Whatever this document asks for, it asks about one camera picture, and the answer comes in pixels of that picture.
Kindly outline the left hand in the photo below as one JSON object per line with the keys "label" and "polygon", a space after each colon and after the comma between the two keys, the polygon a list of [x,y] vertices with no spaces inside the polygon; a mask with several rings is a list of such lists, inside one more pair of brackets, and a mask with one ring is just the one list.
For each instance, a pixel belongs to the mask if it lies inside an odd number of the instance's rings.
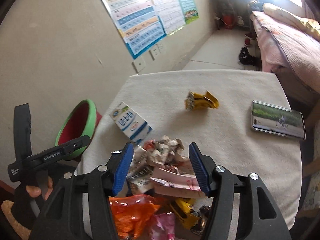
{"label": "left hand", "polygon": [[[50,177],[48,177],[47,187],[48,187],[47,192],[45,193],[45,195],[43,197],[44,200],[47,200],[53,191],[53,180]],[[29,196],[31,196],[31,198],[37,198],[42,195],[42,191],[39,187],[27,185],[25,187],[25,189],[26,189],[27,193],[29,194]]]}

